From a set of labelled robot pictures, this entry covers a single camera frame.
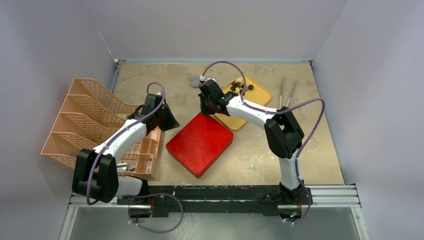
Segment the red box lid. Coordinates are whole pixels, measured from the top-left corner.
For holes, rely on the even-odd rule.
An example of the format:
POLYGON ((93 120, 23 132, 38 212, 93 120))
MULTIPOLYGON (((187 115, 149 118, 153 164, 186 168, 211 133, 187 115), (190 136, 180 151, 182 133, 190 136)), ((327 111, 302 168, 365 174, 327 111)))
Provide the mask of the red box lid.
POLYGON ((169 154, 201 178, 233 143, 234 134, 210 115, 198 113, 166 145, 169 154))

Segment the metal serving tongs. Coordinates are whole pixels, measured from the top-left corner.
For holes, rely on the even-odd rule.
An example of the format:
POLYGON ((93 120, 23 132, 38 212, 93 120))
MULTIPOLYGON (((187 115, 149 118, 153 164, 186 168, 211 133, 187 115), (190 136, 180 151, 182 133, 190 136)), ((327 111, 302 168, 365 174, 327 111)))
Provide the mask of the metal serving tongs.
POLYGON ((278 107, 289 107, 293 93, 297 86, 297 76, 291 79, 287 73, 285 73, 280 82, 279 90, 279 103, 278 107))

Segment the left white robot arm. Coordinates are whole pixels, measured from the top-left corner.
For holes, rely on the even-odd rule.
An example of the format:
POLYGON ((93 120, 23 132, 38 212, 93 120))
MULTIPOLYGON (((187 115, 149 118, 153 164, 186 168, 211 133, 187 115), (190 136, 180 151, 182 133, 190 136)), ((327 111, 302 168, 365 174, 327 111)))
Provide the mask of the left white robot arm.
POLYGON ((138 205, 146 203, 146 181, 133 176, 119 176, 117 164, 138 141, 159 128, 179 127, 163 94, 149 93, 143 105, 128 117, 123 126, 94 149, 83 148, 76 157, 72 192, 86 197, 88 205, 109 203, 115 197, 129 196, 138 205))

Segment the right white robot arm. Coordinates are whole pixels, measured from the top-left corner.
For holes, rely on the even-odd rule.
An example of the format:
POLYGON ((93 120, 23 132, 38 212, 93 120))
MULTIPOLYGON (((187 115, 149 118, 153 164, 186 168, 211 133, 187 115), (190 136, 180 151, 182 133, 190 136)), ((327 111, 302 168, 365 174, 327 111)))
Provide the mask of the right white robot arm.
POLYGON ((302 146, 304 132, 294 114, 287 107, 267 109, 243 100, 234 92, 224 93, 212 78, 200 77, 200 110, 203 115, 221 114, 252 123, 265 131, 271 152, 279 159, 281 180, 280 196, 288 204, 300 198, 302 178, 297 154, 302 146))

